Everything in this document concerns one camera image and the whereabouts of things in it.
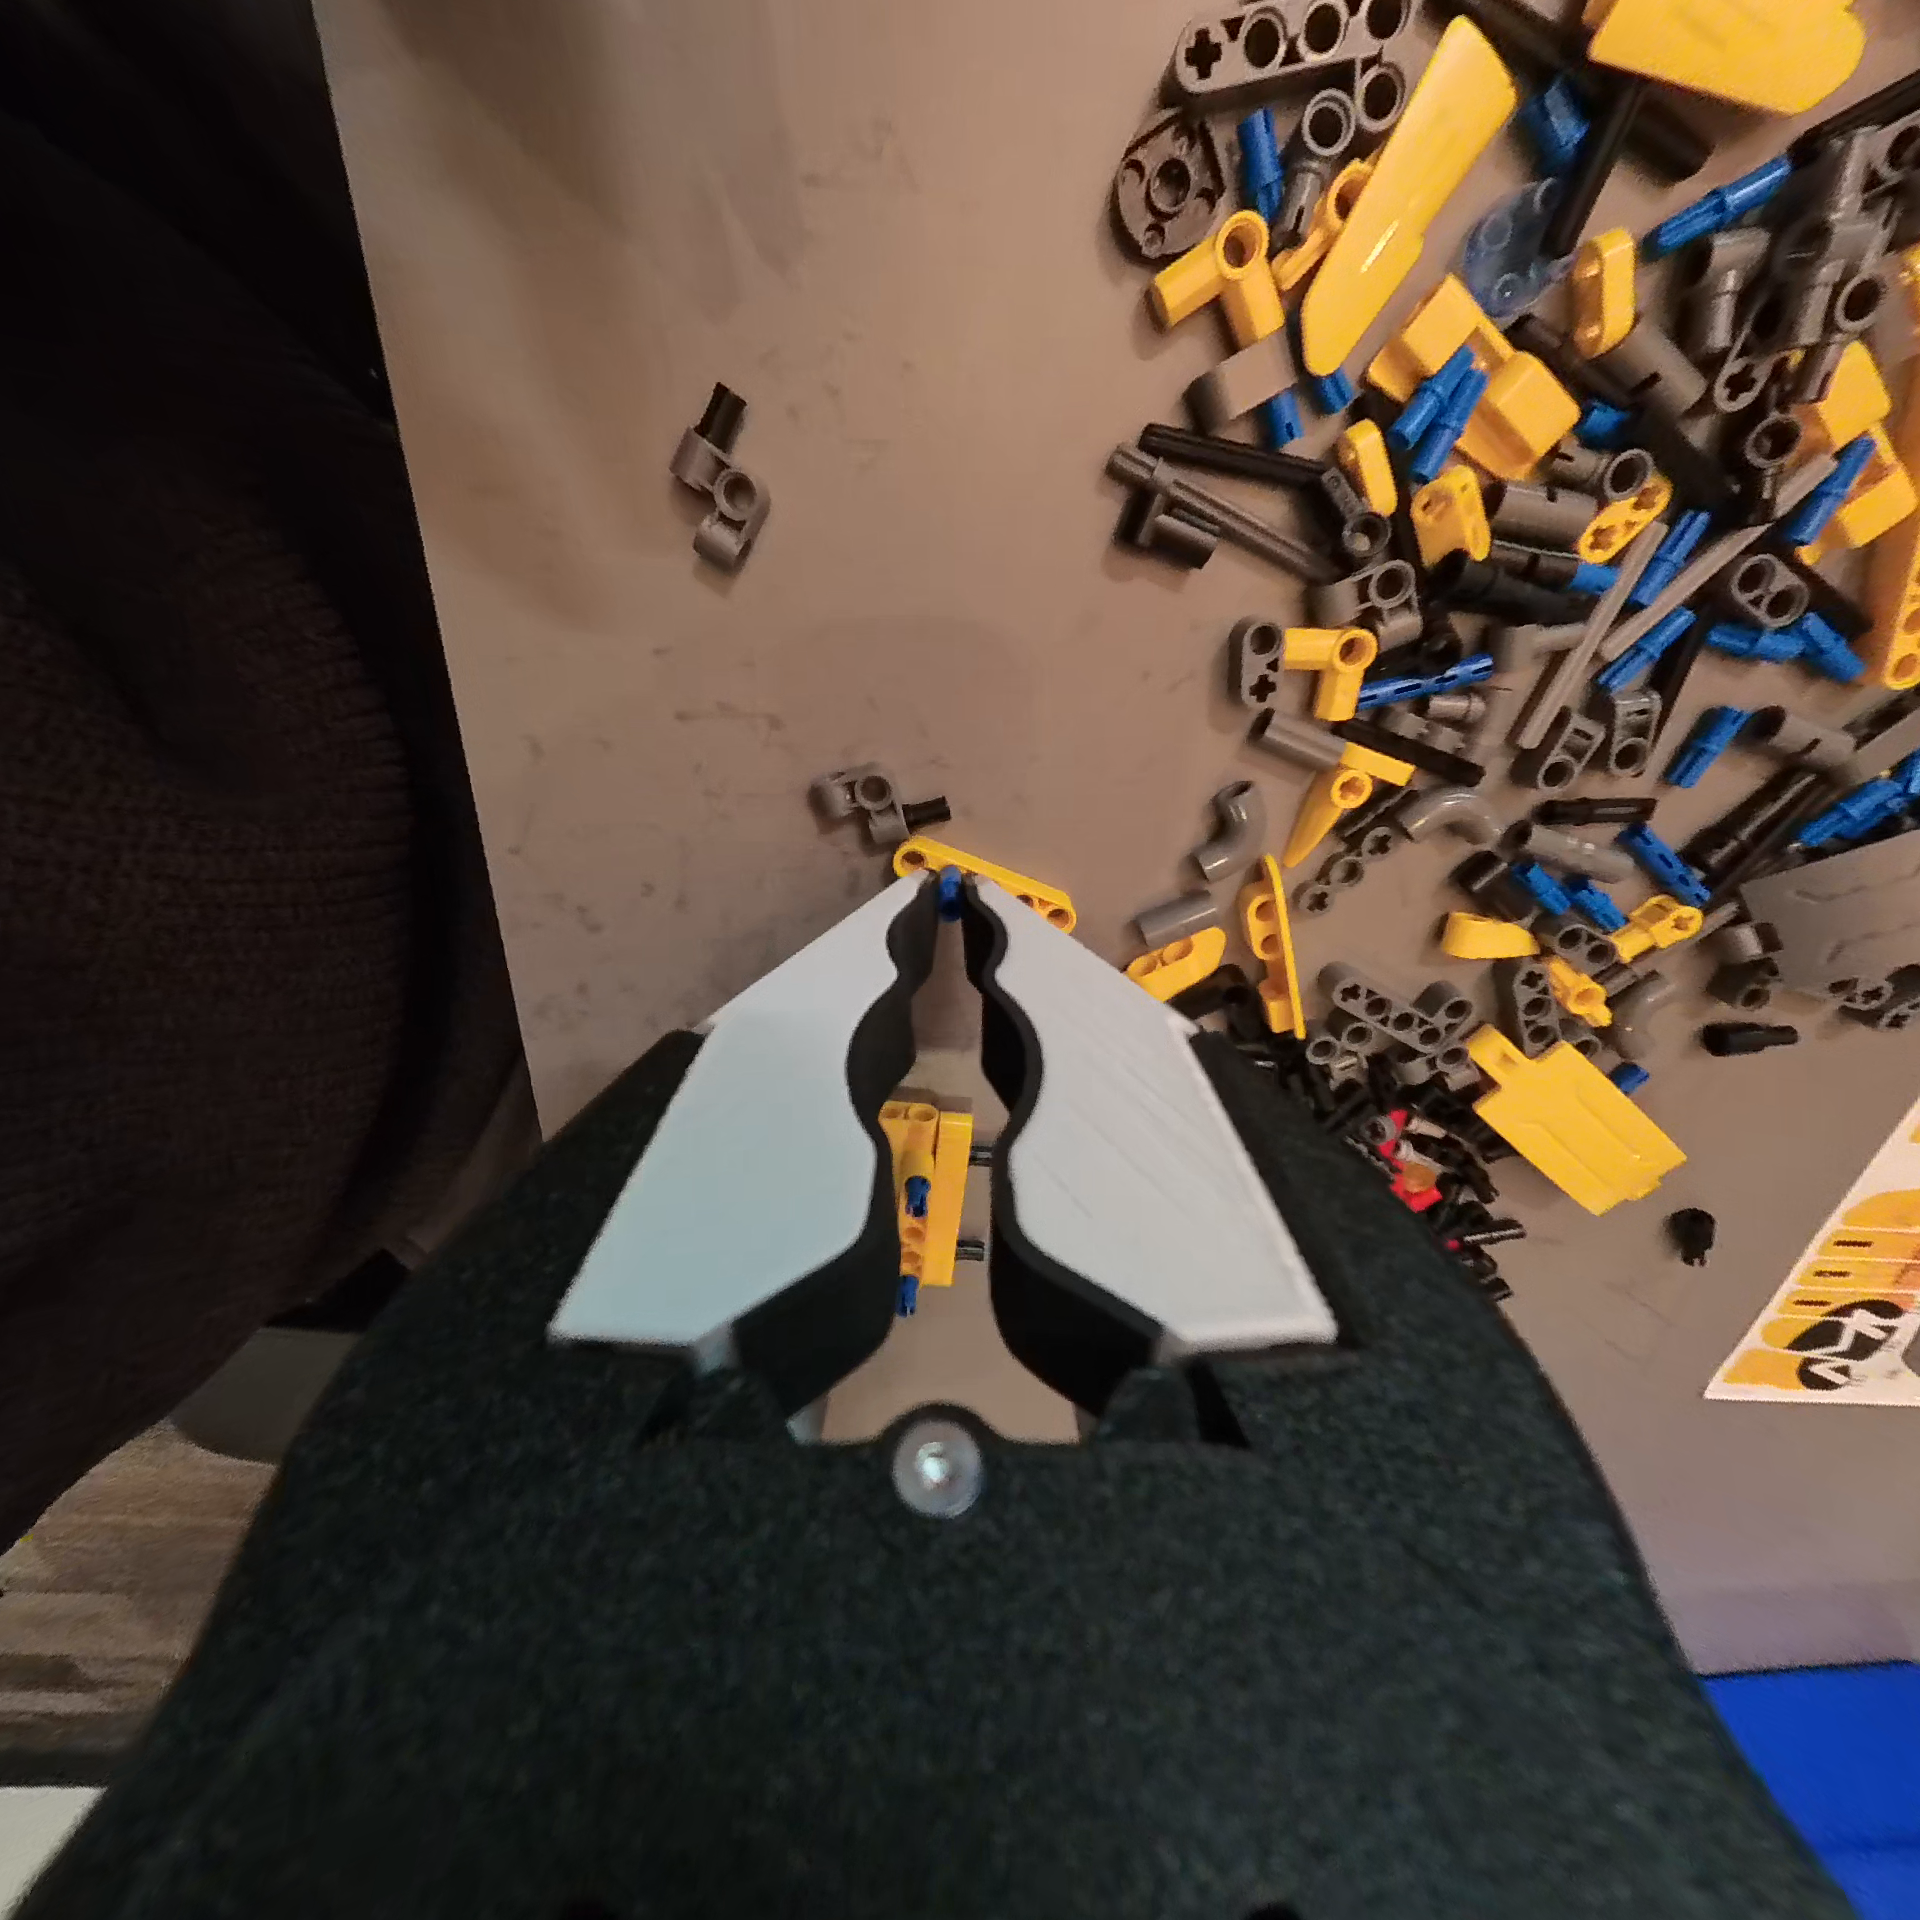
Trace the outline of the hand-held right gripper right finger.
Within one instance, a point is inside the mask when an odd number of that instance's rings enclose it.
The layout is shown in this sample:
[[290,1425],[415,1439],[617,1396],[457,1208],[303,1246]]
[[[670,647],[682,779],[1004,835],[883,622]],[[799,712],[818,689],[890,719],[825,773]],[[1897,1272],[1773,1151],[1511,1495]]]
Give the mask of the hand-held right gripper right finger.
[[1022,1367],[1098,1417],[1142,1369],[1329,1353],[1338,1313],[1213,1037],[995,880],[964,880],[962,932],[1004,1105],[991,1310]]

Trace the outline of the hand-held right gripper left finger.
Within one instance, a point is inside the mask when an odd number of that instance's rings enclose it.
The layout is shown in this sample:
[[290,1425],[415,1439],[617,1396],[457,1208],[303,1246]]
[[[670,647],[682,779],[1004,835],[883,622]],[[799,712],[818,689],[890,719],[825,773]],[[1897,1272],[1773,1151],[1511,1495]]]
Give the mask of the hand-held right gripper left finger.
[[876,1355],[900,1280],[879,1105],[940,931],[937,880],[895,880],[705,1021],[556,1342],[742,1372],[781,1413]]

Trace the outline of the yellow thin holed beam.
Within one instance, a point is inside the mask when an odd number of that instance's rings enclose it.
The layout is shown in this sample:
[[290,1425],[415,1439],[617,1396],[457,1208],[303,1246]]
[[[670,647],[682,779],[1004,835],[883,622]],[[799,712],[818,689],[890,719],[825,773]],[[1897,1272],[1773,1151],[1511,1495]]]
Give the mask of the yellow thin holed beam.
[[1077,927],[1077,910],[1063,886],[1006,869],[999,861],[966,853],[943,838],[929,837],[924,831],[910,835],[892,851],[892,865],[899,877],[919,873],[943,875],[955,870],[966,880],[990,880],[999,884],[1004,894],[1037,911],[1049,925],[1057,925],[1063,932],[1075,932]]

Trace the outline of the yellow beam assembly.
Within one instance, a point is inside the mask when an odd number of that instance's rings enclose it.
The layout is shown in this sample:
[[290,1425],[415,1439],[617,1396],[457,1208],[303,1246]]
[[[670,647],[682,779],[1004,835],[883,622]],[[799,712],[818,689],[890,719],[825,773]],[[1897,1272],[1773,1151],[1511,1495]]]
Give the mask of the yellow beam assembly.
[[879,1105],[894,1153],[899,1284],[895,1313],[911,1317],[926,1289],[946,1289],[961,1261],[980,1261],[988,1241],[962,1229],[974,1168],[974,1116],[926,1096],[900,1094]]

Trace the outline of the grey connector with black pin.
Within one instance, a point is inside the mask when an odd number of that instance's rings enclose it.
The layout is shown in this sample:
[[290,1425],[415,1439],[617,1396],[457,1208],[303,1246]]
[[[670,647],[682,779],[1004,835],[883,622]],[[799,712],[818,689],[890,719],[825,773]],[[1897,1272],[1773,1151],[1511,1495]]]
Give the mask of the grey connector with black pin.
[[771,495],[735,461],[735,440],[748,401],[725,381],[715,381],[701,419],[683,430],[671,455],[671,477],[707,500],[692,535],[692,550],[725,573],[748,561],[771,509]]
[[900,848],[910,837],[953,817],[946,797],[903,800],[892,774],[876,761],[814,777],[807,801],[827,824],[860,824],[878,851]]

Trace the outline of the pile of toy building pieces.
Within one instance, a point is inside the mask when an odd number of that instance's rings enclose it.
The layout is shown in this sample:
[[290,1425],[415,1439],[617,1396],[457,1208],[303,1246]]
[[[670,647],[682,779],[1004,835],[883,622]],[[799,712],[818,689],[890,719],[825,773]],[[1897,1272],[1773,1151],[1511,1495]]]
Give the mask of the pile of toy building pieces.
[[1116,537],[1301,587],[1223,647],[1228,783],[1127,975],[1228,1031],[1494,1299],[1490,1171],[1594,1216],[1699,953],[1915,1027],[1915,73],[1855,4],[1211,4],[1110,181],[1189,423]]

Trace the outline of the yellow grey sticker sheet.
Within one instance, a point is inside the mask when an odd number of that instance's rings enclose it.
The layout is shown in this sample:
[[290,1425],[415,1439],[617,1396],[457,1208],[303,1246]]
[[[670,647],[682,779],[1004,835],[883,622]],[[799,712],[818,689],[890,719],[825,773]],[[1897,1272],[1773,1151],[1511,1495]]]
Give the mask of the yellow grey sticker sheet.
[[1918,1408],[1918,1108],[1852,1179],[1702,1396]]

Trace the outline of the blue plastic bin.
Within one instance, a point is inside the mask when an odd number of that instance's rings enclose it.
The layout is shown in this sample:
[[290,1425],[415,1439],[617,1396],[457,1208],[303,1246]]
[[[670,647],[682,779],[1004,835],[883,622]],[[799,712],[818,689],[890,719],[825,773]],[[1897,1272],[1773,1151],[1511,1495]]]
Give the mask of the blue plastic bin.
[[1702,1679],[1773,1800],[1862,1918],[1918,1915],[1918,1667]]

